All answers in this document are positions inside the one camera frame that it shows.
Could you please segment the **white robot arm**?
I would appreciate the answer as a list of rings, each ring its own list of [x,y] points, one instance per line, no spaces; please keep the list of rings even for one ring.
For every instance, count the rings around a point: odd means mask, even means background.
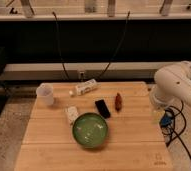
[[[169,107],[175,98],[191,107],[191,62],[182,61],[160,68],[154,74],[150,100],[155,108]]]

